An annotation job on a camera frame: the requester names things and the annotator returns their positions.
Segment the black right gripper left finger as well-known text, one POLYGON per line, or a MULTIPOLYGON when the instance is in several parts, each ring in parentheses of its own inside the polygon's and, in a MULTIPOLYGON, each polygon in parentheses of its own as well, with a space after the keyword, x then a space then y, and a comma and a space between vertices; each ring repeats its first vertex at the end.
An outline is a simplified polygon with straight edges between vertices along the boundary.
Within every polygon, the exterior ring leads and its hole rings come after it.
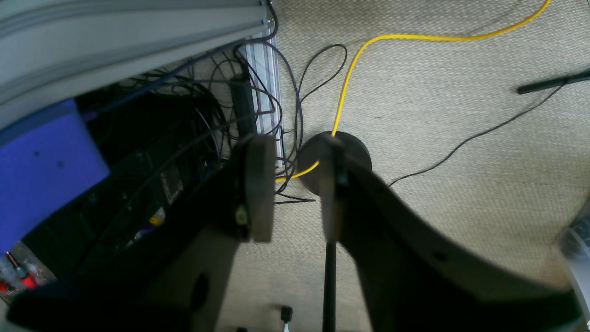
POLYGON ((240 243, 272 236, 276 148, 256 135, 186 189, 163 225, 103 265, 21 293, 9 332, 215 330, 240 243))

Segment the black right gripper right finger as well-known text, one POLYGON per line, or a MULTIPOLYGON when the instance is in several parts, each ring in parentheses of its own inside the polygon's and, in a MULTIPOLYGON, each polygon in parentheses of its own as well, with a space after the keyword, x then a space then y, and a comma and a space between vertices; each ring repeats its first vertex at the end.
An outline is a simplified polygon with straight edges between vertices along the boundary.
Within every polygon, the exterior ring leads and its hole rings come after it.
POLYGON ((572 290, 508 273, 430 227, 341 141, 319 141, 323 230, 353 258, 375 332, 568 332, 572 290))

